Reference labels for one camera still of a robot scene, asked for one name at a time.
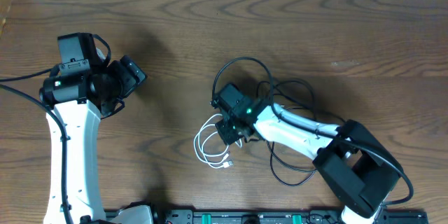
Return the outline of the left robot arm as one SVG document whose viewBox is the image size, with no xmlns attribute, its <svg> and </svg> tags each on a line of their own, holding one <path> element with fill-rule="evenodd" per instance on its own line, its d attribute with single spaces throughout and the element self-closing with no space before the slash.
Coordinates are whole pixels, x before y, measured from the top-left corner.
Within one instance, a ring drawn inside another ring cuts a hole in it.
<svg viewBox="0 0 448 224">
<path fill-rule="evenodd" d="M 97 136 L 103 119 L 147 78 L 128 56 L 112 60 L 97 34 L 57 39 L 61 62 L 39 90 L 50 128 L 50 194 L 44 223 L 104 223 L 99 190 Z"/>
</svg>

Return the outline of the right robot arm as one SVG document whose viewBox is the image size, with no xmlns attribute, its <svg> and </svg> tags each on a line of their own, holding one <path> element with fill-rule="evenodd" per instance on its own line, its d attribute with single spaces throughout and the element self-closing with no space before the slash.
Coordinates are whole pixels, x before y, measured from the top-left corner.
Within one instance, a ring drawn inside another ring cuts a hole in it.
<svg viewBox="0 0 448 224">
<path fill-rule="evenodd" d="M 325 124 L 295 115 L 268 99 L 243 95 L 229 83 L 211 105 L 223 119 L 216 125 L 225 144 L 241 137 L 282 144 L 311 159 L 344 204 L 343 223 L 373 223 L 402 174 L 402 167 L 359 122 Z"/>
</svg>

